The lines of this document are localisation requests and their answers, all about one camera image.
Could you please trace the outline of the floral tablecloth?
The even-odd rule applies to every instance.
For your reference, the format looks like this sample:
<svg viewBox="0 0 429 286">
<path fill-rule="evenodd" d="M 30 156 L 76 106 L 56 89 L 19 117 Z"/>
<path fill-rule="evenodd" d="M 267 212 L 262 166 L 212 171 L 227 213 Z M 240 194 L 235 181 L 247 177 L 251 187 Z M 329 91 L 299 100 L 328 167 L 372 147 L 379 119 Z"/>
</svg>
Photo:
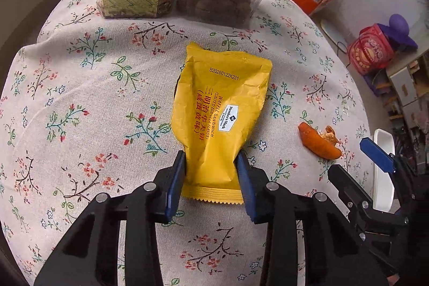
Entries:
<svg viewBox="0 0 429 286">
<path fill-rule="evenodd" d="M 1 229 L 33 284 L 55 245 L 98 193 L 124 195 L 175 159 L 171 128 L 186 47 L 246 51 L 273 63 L 268 98 L 245 146 L 250 164 L 292 192 L 325 192 L 328 160 L 297 127 L 334 128 L 339 163 L 372 193 L 359 143 L 369 135 L 355 82 L 317 25 L 291 0 L 262 0 L 249 28 L 183 19 L 107 20 L 96 0 L 61 0 L 36 43 L 14 57 L 1 93 Z"/>
</svg>

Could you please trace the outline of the wooden shelf cabinet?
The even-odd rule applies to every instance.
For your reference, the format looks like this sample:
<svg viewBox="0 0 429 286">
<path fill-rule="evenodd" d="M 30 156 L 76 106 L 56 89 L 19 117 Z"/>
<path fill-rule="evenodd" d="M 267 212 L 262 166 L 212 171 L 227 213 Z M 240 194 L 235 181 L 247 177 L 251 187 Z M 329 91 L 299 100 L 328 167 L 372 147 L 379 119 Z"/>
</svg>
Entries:
<svg viewBox="0 0 429 286">
<path fill-rule="evenodd" d="M 402 118 L 410 133 L 426 128 L 428 119 L 428 50 L 397 54 L 382 71 L 376 91 L 388 94 L 384 105 Z"/>
</svg>

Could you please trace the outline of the red pink bucket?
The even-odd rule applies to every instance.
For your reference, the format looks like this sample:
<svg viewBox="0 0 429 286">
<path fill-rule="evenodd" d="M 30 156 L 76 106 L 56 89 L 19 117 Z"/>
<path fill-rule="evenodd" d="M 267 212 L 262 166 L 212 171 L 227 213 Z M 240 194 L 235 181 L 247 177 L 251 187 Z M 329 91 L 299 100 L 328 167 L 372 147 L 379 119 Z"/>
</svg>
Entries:
<svg viewBox="0 0 429 286">
<path fill-rule="evenodd" d="M 386 68 L 394 54 L 377 23 L 362 29 L 357 39 L 347 47 L 350 63 L 361 76 Z"/>
</svg>

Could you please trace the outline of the purple ball toy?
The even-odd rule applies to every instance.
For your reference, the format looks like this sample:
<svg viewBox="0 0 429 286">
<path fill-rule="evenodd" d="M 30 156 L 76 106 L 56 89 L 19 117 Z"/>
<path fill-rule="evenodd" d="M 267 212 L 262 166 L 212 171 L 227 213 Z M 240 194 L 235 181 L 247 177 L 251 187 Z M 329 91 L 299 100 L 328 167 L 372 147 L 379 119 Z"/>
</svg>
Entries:
<svg viewBox="0 0 429 286">
<path fill-rule="evenodd" d="M 400 14 L 392 14 L 388 24 L 377 24 L 394 51 L 418 49 L 417 43 L 409 36 L 409 24 Z"/>
</svg>

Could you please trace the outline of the white round scale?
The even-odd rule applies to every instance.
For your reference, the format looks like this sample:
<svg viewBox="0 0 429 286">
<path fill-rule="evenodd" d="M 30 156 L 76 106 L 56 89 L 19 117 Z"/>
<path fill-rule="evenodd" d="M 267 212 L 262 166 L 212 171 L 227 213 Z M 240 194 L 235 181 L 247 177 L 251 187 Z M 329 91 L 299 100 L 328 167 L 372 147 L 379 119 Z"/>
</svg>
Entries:
<svg viewBox="0 0 429 286">
<path fill-rule="evenodd" d="M 343 54 L 347 54 L 347 42 L 342 33 L 331 22 L 325 19 L 320 20 L 320 26 L 329 41 L 334 44 L 334 47 Z"/>
</svg>

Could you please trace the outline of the yellow snack wrapper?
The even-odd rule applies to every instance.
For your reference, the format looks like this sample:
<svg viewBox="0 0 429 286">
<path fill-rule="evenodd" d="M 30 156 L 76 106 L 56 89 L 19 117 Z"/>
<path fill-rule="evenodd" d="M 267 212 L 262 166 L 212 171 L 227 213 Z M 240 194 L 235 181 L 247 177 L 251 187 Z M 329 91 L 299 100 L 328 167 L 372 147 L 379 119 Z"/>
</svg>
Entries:
<svg viewBox="0 0 429 286">
<path fill-rule="evenodd" d="M 234 160 L 262 112 L 273 64 L 243 51 L 186 47 L 172 130 L 186 153 L 185 198 L 241 204 Z"/>
</svg>

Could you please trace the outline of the orange peel piece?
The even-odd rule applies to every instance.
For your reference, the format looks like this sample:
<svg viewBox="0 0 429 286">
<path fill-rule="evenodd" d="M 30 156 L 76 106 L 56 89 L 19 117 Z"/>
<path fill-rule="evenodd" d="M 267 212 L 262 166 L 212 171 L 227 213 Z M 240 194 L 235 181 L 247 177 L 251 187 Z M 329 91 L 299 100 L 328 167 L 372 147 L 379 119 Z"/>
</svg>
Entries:
<svg viewBox="0 0 429 286">
<path fill-rule="evenodd" d="M 306 122 L 301 122 L 298 130 L 302 145 L 320 158 L 337 160 L 342 156 L 342 151 L 336 147 L 339 140 L 332 126 L 328 125 L 325 132 L 319 133 Z"/>
</svg>

